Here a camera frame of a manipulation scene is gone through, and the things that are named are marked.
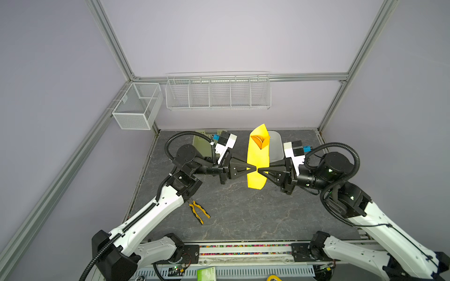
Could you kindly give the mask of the yellow paper napkin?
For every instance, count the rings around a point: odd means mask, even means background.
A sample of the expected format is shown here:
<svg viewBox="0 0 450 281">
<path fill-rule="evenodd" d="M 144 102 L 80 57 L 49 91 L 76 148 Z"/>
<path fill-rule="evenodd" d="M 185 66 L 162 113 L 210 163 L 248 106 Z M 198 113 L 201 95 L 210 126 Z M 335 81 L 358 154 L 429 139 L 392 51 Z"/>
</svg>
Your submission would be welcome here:
<svg viewBox="0 0 450 281">
<path fill-rule="evenodd" d="M 258 126 L 254 129 L 251 135 L 269 135 L 267 127 L 265 124 Z M 269 167 L 270 156 L 269 156 L 269 146 L 264 149 L 259 149 L 256 144 L 249 137 L 248 140 L 248 150 L 247 150 L 247 163 L 256 167 L 257 171 L 247 175 L 248 188 L 255 190 L 262 190 L 265 186 L 267 179 L 258 173 L 258 169 L 261 167 Z"/>
</svg>

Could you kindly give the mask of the orange wooden spoon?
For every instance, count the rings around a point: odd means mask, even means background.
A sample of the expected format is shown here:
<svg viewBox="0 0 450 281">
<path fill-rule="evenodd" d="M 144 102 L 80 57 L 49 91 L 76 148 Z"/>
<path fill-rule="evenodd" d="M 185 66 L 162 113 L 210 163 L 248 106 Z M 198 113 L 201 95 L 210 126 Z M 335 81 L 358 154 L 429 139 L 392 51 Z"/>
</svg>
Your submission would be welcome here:
<svg viewBox="0 0 450 281">
<path fill-rule="evenodd" d="M 270 136 L 251 135 L 251 140 L 256 144 L 259 149 L 264 149 L 270 144 Z"/>
</svg>

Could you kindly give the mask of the green perforated plastic basket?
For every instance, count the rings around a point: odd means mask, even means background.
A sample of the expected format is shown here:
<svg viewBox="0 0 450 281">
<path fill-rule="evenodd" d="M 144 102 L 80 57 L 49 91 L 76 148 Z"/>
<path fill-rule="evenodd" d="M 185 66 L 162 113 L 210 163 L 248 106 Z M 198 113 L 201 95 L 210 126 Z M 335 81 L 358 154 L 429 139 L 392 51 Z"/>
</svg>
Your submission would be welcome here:
<svg viewBox="0 0 450 281">
<path fill-rule="evenodd" d="M 215 143 L 217 143 L 216 140 L 214 140 L 214 136 L 217 135 L 219 132 L 218 130 L 198 130 L 199 133 L 202 135 L 207 136 L 208 138 L 212 139 Z M 204 138 L 201 138 L 199 136 L 193 137 L 192 145 L 200 152 L 200 154 L 204 157 L 211 157 L 212 156 L 212 149 L 210 142 Z"/>
</svg>

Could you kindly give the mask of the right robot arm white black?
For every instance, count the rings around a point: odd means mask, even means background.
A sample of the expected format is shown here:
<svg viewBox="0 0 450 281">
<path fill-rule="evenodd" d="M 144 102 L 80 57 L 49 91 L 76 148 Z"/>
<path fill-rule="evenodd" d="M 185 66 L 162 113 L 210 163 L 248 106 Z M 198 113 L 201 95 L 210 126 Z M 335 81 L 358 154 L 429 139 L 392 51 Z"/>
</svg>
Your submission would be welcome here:
<svg viewBox="0 0 450 281">
<path fill-rule="evenodd" d="M 349 145 L 331 142 L 311 149 L 298 166 L 290 157 L 258 169 L 282 191 L 300 187 L 317 195 L 325 210 L 347 226 L 360 228 L 382 250 L 370 250 L 317 231 L 308 245 L 316 261 L 338 260 L 371 272 L 385 281 L 440 281 L 450 258 L 417 242 L 394 223 L 372 198 L 350 182 L 360 157 Z"/>
</svg>

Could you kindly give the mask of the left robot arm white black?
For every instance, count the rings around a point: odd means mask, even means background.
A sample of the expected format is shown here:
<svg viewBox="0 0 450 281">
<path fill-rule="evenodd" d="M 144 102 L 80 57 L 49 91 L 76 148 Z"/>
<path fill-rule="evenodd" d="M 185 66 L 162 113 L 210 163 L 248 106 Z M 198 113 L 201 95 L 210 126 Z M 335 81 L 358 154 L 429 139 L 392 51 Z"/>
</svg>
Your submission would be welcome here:
<svg viewBox="0 0 450 281">
<path fill-rule="evenodd" d="M 203 156 L 193 145 L 182 145 L 172 155 L 169 147 L 177 138 L 192 135 L 204 139 L 211 157 Z M 233 156 L 237 137 L 233 134 L 210 138 L 196 131 L 182 131 L 171 136 L 164 146 L 172 170 L 159 184 L 156 196 L 127 221 L 110 232 L 100 230 L 92 238 L 92 260 L 81 274 L 85 281 L 97 268 L 107 281 L 127 281 L 136 271 L 149 264 L 182 256 L 184 243 L 167 234 L 159 240 L 145 243 L 147 235 L 169 214 L 189 201 L 202 185 L 197 174 L 217 176 L 221 184 L 257 171 L 254 165 Z"/>
</svg>

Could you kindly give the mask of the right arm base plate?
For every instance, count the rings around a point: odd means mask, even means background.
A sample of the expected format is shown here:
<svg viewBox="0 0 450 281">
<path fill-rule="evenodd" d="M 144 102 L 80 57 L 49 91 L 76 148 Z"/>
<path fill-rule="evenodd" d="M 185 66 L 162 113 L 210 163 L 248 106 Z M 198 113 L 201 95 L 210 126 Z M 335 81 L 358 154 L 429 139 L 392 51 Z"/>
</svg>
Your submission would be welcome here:
<svg viewBox="0 0 450 281">
<path fill-rule="evenodd" d="M 335 259 L 325 254 L 323 244 L 316 242 L 297 242 L 291 244 L 292 257 L 295 262 L 333 262 Z"/>
</svg>

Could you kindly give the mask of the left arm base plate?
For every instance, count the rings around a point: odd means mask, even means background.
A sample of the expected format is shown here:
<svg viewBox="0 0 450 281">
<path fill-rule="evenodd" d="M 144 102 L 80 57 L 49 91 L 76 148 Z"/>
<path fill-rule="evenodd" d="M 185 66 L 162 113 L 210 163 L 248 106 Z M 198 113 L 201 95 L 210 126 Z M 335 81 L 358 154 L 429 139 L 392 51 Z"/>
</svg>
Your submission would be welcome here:
<svg viewBox="0 0 450 281">
<path fill-rule="evenodd" d="M 181 247 L 178 247 L 174 254 L 165 261 L 166 263 L 171 264 L 189 264 L 194 263 L 197 264 L 199 262 L 200 257 L 200 246 L 199 245 L 184 245 Z"/>
</svg>

